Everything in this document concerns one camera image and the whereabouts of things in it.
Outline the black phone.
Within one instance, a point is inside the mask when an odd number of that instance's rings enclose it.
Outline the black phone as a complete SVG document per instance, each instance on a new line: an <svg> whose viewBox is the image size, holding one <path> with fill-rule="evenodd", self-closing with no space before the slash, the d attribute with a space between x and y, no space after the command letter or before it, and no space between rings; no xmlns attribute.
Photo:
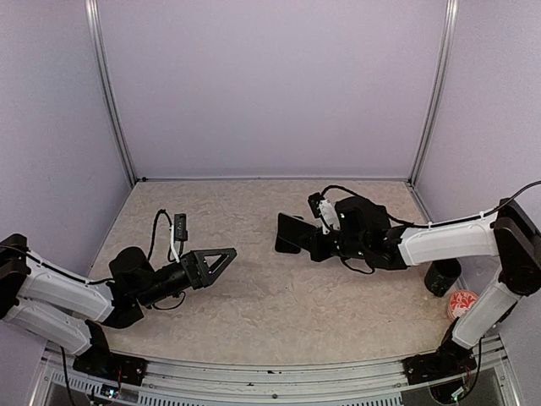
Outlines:
<svg viewBox="0 0 541 406"><path fill-rule="evenodd" d="M305 222L301 217L290 216L285 213L279 213L277 216L276 238L295 244L302 250L306 250L307 243L305 239L316 230L315 225Z"/></svg>

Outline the dark phone case underneath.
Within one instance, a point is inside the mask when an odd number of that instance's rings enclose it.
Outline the dark phone case underneath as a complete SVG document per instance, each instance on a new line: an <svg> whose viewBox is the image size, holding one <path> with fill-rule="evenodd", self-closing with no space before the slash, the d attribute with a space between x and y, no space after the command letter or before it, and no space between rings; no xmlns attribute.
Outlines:
<svg viewBox="0 0 541 406"><path fill-rule="evenodd" d="M299 254L301 250L302 249L297 247L295 244L291 244L281 238L276 238L275 251L277 253L296 255Z"/></svg>

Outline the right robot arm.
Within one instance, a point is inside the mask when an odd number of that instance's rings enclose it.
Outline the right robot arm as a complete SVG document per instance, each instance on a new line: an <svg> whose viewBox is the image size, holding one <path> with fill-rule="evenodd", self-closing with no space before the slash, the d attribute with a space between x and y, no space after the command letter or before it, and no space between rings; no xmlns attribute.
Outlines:
<svg viewBox="0 0 541 406"><path fill-rule="evenodd" d="M370 269L410 266L464 257L498 258L497 275L473 307L455 322L445 347L435 352L433 369L448 376L465 361L465 350L510 313L523 297L540 289L540 231L514 195L497 207L455 220L415 224L390 215L385 206L350 191L336 203L315 193L308 198L330 256L362 259Z"/></svg>

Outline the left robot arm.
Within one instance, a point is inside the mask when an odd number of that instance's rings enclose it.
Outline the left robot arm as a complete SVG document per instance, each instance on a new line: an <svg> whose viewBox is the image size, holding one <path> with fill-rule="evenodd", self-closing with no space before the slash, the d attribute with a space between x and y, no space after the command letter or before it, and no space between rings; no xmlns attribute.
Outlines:
<svg viewBox="0 0 541 406"><path fill-rule="evenodd" d="M46 261L27 238L14 233L1 242L1 318L58 344L85 359L100 376L118 368L104 326L124 329L142 320L146 309L162 311L161 302L183 302L188 290L208 288L237 256L234 248L183 250L187 217L159 210L168 224L168 263L154 269L154 250L122 250L109 264L110 275L84 278Z"/></svg>

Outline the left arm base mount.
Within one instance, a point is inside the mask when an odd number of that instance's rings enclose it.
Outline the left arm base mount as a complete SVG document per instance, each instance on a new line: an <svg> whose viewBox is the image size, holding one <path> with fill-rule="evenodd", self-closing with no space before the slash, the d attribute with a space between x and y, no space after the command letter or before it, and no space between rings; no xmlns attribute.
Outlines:
<svg viewBox="0 0 541 406"><path fill-rule="evenodd" d="M73 362L73 369L78 372L137 387L142 385L146 366L145 359L113 353L102 337L92 337L90 348L76 355Z"/></svg>

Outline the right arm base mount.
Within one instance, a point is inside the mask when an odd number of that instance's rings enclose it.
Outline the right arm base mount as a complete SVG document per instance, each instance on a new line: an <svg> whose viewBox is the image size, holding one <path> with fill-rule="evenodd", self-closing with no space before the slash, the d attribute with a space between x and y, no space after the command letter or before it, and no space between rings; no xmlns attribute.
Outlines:
<svg viewBox="0 0 541 406"><path fill-rule="evenodd" d="M445 340L434 352L407 357L402 364L409 385L436 381L477 368L473 351L450 339Z"/></svg>

